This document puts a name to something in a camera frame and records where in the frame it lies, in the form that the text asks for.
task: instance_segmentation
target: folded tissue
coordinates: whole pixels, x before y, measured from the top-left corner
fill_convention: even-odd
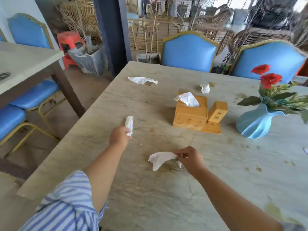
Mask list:
[[[129,129],[127,136],[131,136],[133,133],[133,117],[127,116],[125,120],[125,127]]]
[[[152,82],[155,84],[158,83],[157,80],[153,80],[151,78],[146,78],[146,77],[134,77],[134,78],[128,77],[128,79],[137,84],[144,84],[145,82]]]
[[[150,155],[148,161],[153,163],[153,172],[158,170],[160,166],[163,165],[168,160],[176,159],[177,155],[173,154],[172,152],[163,151],[163,152],[156,152]],[[182,163],[177,161],[179,167],[182,167]]]
[[[181,100],[183,103],[185,103],[189,107],[195,107],[195,106],[200,106],[199,102],[197,99],[193,96],[191,92],[183,93],[181,95],[178,95],[175,97],[176,101]]]
[[[200,87],[202,87],[202,89],[201,89],[202,94],[210,92],[210,85],[209,84],[201,84]]]

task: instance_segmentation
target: striped shirt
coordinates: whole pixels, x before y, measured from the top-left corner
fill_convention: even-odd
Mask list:
[[[89,179],[78,170],[42,200],[20,231],[97,231],[106,206],[94,209]]]

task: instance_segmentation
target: red plastic stool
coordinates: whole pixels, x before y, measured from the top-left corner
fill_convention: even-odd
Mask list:
[[[63,63],[65,69],[68,69],[68,65],[77,66],[75,61],[67,53],[68,50],[74,48],[80,48],[84,45],[83,40],[80,38],[77,32],[61,32],[57,34],[59,48],[64,52]]]

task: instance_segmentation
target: forearm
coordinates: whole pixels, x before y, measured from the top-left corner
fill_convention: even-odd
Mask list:
[[[209,170],[204,169],[197,180],[231,231],[282,231],[278,221],[239,195]]]
[[[83,171],[88,176],[95,210],[100,211],[107,201],[120,157],[125,150],[121,144],[112,144]]]

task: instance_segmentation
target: white tissue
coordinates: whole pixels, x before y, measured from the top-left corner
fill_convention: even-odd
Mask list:
[[[177,155],[173,154],[172,152],[163,151],[163,152],[156,152],[150,155],[148,161],[153,163],[153,172],[158,170],[160,166],[163,165],[168,160],[176,159]],[[179,167],[182,167],[182,163],[177,161]]]
[[[125,127],[129,129],[127,136],[131,136],[133,133],[133,117],[127,116],[125,120]]]
[[[153,80],[151,78],[146,78],[146,77],[135,77],[135,78],[128,77],[128,79],[137,84],[144,84],[145,82],[153,82],[155,84],[158,83],[157,80]]]
[[[200,87],[202,87],[202,89],[201,89],[202,94],[210,92],[210,85],[209,84],[201,84]]]
[[[189,107],[200,106],[199,102],[196,100],[196,98],[193,96],[191,92],[178,95],[177,97],[175,97],[174,100],[176,101],[181,100],[183,103],[185,103]]]

